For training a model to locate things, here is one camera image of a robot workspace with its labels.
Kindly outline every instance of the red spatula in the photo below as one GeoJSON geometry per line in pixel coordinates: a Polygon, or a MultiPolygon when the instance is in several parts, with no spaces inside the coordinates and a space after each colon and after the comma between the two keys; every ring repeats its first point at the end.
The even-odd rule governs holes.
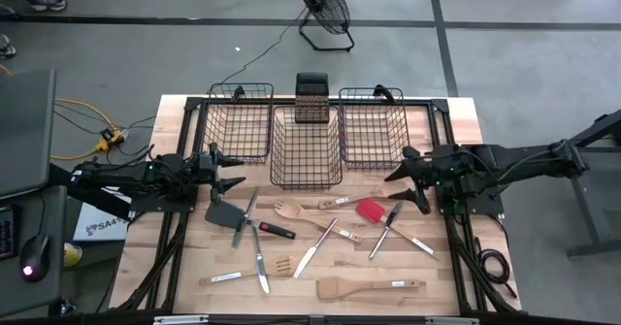
{"type": "MultiPolygon", "coordinates": [[[[378,223],[386,223],[386,217],[384,216],[386,210],[378,203],[371,199],[366,199],[358,203],[356,207],[356,212],[367,219],[369,222],[373,224],[378,223]]],[[[434,250],[417,239],[412,232],[409,231],[409,228],[406,225],[403,225],[399,222],[393,222],[390,226],[395,232],[399,233],[402,237],[408,239],[413,242],[416,246],[420,247],[423,251],[429,253],[432,257],[438,259],[434,250]]]]}

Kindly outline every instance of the wooden spoon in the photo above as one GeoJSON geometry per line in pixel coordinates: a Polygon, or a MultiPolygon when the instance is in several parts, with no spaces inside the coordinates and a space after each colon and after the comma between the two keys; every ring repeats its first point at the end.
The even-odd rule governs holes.
{"type": "MultiPolygon", "coordinates": [[[[281,201],[275,202],[274,210],[285,218],[306,220],[323,228],[328,228],[332,223],[332,219],[311,215],[308,211],[304,210],[300,204],[289,199],[282,199],[281,201]]],[[[342,237],[350,239],[351,241],[357,243],[362,242],[362,237],[359,234],[356,234],[348,229],[344,229],[339,225],[335,224],[332,231],[342,237]]]]}
{"type": "Polygon", "coordinates": [[[338,276],[329,276],[317,282],[317,297],[319,299],[335,299],[352,292],[371,289],[415,288],[420,286],[417,279],[397,279],[388,281],[348,280],[338,276]]]}
{"type": "MultiPolygon", "coordinates": [[[[267,273],[268,276],[293,276],[293,273],[295,272],[295,269],[298,267],[299,263],[300,258],[288,255],[279,256],[274,260],[268,261],[265,264],[265,273],[267,273]]],[[[225,280],[232,280],[240,277],[256,275],[256,268],[248,268],[243,271],[227,273],[220,276],[205,277],[199,280],[199,284],[201,284],[202,286],[207,286],[225,280]]]]}
{"type": "Polygon", "coordinates": [[[331,209],[336,208],[340,205],[344,205],[347,203],[355,203],[361,201],[363,199],[369,198],[387,198],[388,196],[396,193],[400,193],[402,191],[408,190],[408,185],[402,180],[397,180],[394,182],[387,182],[379,187],[376,187],[372,191],[364,194],[354,194],[346,197],[326,200],[319,202],[320,209],[331,209]]]}

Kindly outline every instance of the electric fan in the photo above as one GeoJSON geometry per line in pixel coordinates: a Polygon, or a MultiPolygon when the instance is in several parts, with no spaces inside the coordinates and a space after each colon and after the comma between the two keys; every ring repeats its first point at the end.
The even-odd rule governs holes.
{"type": "Polygon", "coordinates": [[[309,9],[307,11],[307,15],[300,23],[300,35],[306,39],[309,44],[315,50],[320,51],[337,51],[337,50],[345,50],[350,51],[351,48],[354,47],[353,39],[349,34],[349,9],[347,8],[347,4],[345,4],[345,0],[303,0],[309,9]],[[317,19],[319,24],[324,27],[329,33],[340,35],[347,34],[351,45],[346,48],[319,48],[315,45],[311,39],[304,33],[303,27],[309,21],[309,16],[311,14],[317,19]]]}

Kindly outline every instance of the computer mouse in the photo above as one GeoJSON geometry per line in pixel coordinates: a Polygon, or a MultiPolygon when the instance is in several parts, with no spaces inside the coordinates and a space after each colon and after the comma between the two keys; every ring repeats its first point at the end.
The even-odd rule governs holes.
{"type": "Polygon", "coordinates": [[[19,253],[19,271],[28,282],[44,278],[49,270],[49,237],[38,234],[26,241],[19,253]]]}

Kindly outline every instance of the kitchen utensil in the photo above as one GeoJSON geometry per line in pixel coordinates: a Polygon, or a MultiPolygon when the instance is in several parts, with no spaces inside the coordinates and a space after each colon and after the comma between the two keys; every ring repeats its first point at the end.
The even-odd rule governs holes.
{"type": "Polygon", "coordinates": [[[357,201],[368,199],[368,198],[387,198],[394,193],[398,193],[404,190],[408,190],[408,185],[405,182],[403,182],[402,180],[394,181],[390,183],[385,183],[373,189],[372,191],[368,193],[354,194],[354,195],[349,195],[349,196],[338,198],[338,199],[332,199],[332,200],[326,200],[326,201],[319,202],[319,208],[320,209],[336,208],[340,205],[344,205],[347,203],[355,203],[357,201]]]}
{"type": "MultiPolygon", "coordinates": [[[[309,214],[308,211],[304,210],[300,204],[294,202],[293,200],[290,199],[282,199],[280,201],[277,201],[274,203],[274,210],[276,210],[276,212],[286,218],[289,219],[301,219],[301,220],[306,220],[308,222],[312,222],[320,227],[323,228],[328,228],[328,226],[330,226],[330,220],[328,218],[325,217],[320,217],[320,216],[316,216],[316,215],[311,215],[309,214]]],[[[341,226],[338,225],[334,225],[332,230],[341,235],[342,237],[345,237],[351,241],[360,243],[362,242],[362,237],[359,234],[356,234],[352,231],[350,231],[349,229],[344,229],[341,226]]]]}
{"type": "Polygon", "coordinates": [[[250,211],[254,207],[254,202],[256,201],[256,197],[259,194],[259,186],[254,187],[254,191],[252,192],[252,197],[250,197],[250,202],[248,203],[248,208],[245,209],[244,219],[240,221],[237,228],[235,228],[235,235],[233,236],[233,248],[237,248],[240,245],[240,241],[242,240],[242,234],[244,233],[245,223],[248,221],[248,217],[250,216],[250,211]]]}
{"type": "MultiPolygon", "coordinates": [[[[219,205],[211,206],[207,210],[205,219],[207,219],[208,222],[223,227],[237,229],[240,226],[240,222],[245,219],[245,214],[240,208],[221,200],[219,205]]],[[[247,219],[245,224],[252,225],[254,222],[258,222],[257,228],[264,232],[276,234],[287,239],[295,239],[295,232],[291,232],[290,230],[286,230],[271,223],[247,219]]]]}
{"type": "MultiPolygon", "coordinates": [[[[384,217],[385,209],[375,201],[371,199],[363,200],[358,203],[356,207],[356,212],[358,212],[361,216],[366,218],[373,224],[378,224],[379,222],[386,223],[386,217],[384,217]]],[[[390,226],[395,232],[399,233],[402,237],[408,239],[413,242],[416,246],[420,247],[423,251],[427,252],[430,256],[438,259],[434,250],[428,245],[421,242],[417,239],[413,233],[409,230],[409,227],[401,224],[399,222],[393,222],[390,226]]]]}
{"type": "Polygon", "coordinates": [[[326,231],[323,232],[321,237],[319,237],[319,240],[317,241],[317,243],[311,246],[309,250],[307,251],[307,253],[304,254],[304,257],[302,257],[302,261],[300,261],[300,264],[298,265],[298,268],[295,270],[293,277],[298,278],[298,276],[300,276],[304,268],[311,261],[313,255],[317,252],[317,249],[323,244],[323,241],[326,239],[328,234],[330,234],[330,231],[332,230],[332,228],[335,226],[335,224],[337,224],[337,221],[338,221],[337,218],[333,219],[332,223],[330,223],[330,225],[328,226],[328,229],[326,229],[326,231]]]}
{"type": "Polygon", "coordinates": [[[265,273],[265,262],[263,261],[263,254],[261,254],[259,233],[257,233],[255,226],[252,226],[252,236],[254,237],[254,248],[256,249],[256,273],[259,274],[259,282],[261,283],[263,292],[270,293],[270,283],[268,282],[268,276],[265,273]]]}
{"type": "Polygon", "coordinates": [[[415,288],[420,281],[413,278],[394,279],[387,281],[348,280],[338,276],[329,276],[317,282],[317,297],[319,299],[335,299],[352,292],[371,289],[415,288]]]}
{"type": "MultiPolygon", "coordinates": [[[[293,256],[283,255],[275,259],[265,262],[265,272],[268,276],[293,276],[294,268],[300,263],[299,258],[293,256]]],[[[256,268],[249,268],[233,273],[226,273],[219,276],[205,277],[199,280],[199,283],[203,286],[211,285],[213,283],[233,280],[240,277],[256,276],[258,273],[256,268]]]]}
{"type": "Polygon", "coordinates": [[[377,241],[376,246],[373,248],[373,251],[371,251],[371,254],[369,255],[369,259],[373,259],[373,257],[376,255],[377,250],[381,246],[381,243],[384,241],[384,239],[386,238],[386,235],[388,234],[388,231],[390,230],[390,226],[392,225],[393,221],[397,219],[399,212],[401,212],[401,207],[403,205],[404,205],[404,202],[397,203],[397,205],[395,205],[395,208],[388,215],[388,218],[386,219],[386,226],[384,227],[384,231],[383,233],[381,233],[381,236],[379,237],[379,240],[377,241]]]}

